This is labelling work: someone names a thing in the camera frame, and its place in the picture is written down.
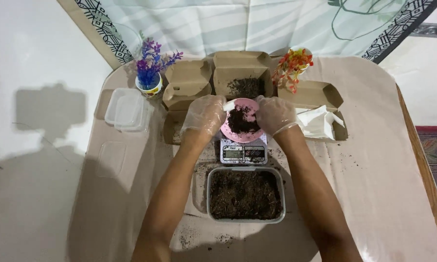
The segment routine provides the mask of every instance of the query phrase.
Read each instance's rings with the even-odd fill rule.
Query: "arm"
[[[275,135],[291,172],[299,211],[324,262],[362,262],[340,203],[299,126]]]
[[[170,261],[170,241],[180,223],[194,165],[204,147],[225,122],[223,96],[194,100],[182,127],[183,139],[147,207],[131,262]]]
[[[185,132],[149,203],[132,262],[170,261],[170,240],[185,210],[194,165],[210,138],[193,129]]]
[[[340,203],[297,124],[294,105],[276,97],[256,100],[257,122],[286,155],[299,211],[323,262],[362,262]]]

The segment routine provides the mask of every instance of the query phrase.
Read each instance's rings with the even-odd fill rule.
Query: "purple artificial flower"
[[[154,44],[154,41],[149,38],[141,45],[141,59],[136,61],[136,66],[138,79],[147,89],[156,80],[158,72],[174,64],[176,60],[180,60],[183,54],[183,52],[177,51],[176,54],[173,53],[173,56],[162,56],[160,54],[161,46],[157,42]]]

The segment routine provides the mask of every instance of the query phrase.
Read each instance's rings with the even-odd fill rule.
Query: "black geometric pattern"
[[[109,16],[105,14],[101,3],[97,0],[75,0],[75,2],[83,9],[86,17],[96,27],[97,32],[102,36],[102,39],[104,39],[120,63],[125,64],[133,60],[133,56],[123,42],[122,36],[112,24]]]
[[[373,41],[372,45],[367,49],[362,57],[374,61],[374,59],[379,57],[383,51],[385,51],[406,31],[434,1],[435,0],[409,0],[395,17],[393,23]]]

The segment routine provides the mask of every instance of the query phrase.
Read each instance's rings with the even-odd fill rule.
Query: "dark soil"
[[[215,219],[269,220],[283,207],[275,175],[264,171],[219,171],[210,185],[210,213]]]
[[[236,98],[254,99],[264,95],[266,93],[264,86],[264,81],[258,78],[234,79],[228,83],[230,93]]]
[[[240,133],[254,133],[260,130],[259,125],[256,121],[256,114],[252,114],[254,116],[253,122],[248,122],[246,114],[249,113],[251,109],[247,106],[245,107],[236,107],[233,110],[230,110],[230,115],[228,116],[228,126],[230,130],[235,134]]]

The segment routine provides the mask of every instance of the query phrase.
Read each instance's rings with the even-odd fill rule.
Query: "clear plastic glove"
[[[298,117],[292,103],[278,97],[263,96],[258,96],[255,101],[259,104],[259,110],[256,112],[257,124],[265,133],[274,136],[298,125]]]
[[[226,101],[224,96],[213,95],[194,100],[190,104],[180,133],[183,134],[187,129],[195,129],[211,136],[215,135],[227,118],[227,112],[223,111]]]

